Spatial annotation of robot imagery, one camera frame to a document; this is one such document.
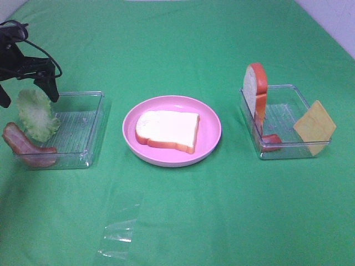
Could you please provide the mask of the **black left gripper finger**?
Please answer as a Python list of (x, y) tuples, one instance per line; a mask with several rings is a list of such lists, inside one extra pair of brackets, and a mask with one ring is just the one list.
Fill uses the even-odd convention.
[(5, 92), (3, 87), (0, 85), (0, 106), (3, 108), (8, 108), (11, 104), (11, 99)]
[(57, 102), (59, 99), (59, 93), (54, 77), (45, 77), (41, 79), (35, 79), (33, 82), (36, 86), (41, 88), (51, 102)]

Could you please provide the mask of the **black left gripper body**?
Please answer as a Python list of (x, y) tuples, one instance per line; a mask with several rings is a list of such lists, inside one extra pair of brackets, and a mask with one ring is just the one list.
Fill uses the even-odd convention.
[(25, 56), (17, 43), (26, 42), (26, 27), (1, 27), (1, 80), (10, 78), (55, 80), (55, 63), (51, 57)]

